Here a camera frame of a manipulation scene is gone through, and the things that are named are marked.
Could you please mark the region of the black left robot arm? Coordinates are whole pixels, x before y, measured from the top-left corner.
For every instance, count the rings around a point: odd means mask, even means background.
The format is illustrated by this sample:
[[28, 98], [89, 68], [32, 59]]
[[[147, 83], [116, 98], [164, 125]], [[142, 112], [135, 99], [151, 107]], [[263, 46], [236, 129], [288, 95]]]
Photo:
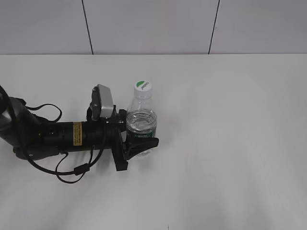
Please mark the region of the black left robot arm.
[[[92, 89], [92, 100], [86, 121], [60, 122], [33, 114], [41, 107], [29, 107], [21, 98], [9, 97], [0, 90], [0, 137], [13, 147], [15, 156], [52, 175], [80, 175], [94, 166], [102, 153], [110, 149], [117, 171], [128, 168], [128, 160], [158, 146], [158, 138], [122, 139], [126, 131], [127, 111], [116, 110], [109, 87], [98, 84]], [[94, 151], [99, 153], [89, 163], [69, 172], [52, 171], [36, 161], [60, 153]]]

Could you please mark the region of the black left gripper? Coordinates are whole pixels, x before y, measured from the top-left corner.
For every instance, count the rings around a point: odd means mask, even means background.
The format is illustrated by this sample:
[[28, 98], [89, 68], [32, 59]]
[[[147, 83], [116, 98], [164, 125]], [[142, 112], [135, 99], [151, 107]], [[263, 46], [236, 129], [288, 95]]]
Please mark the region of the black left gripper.
[[99, 150], [96, 158], [89, 164], [90, 167], [98, 162], [104, 150], [110, 149], [116, 170], [125, 171], [128, 160], [158, 146], [158, 138], [126, 138], [123, 142], [121, 133], [126, 130], [126, 116], [126, 110], [120, 109], [117, 112], [114, 109], [110, 118], [86, 122], [86, 145]]

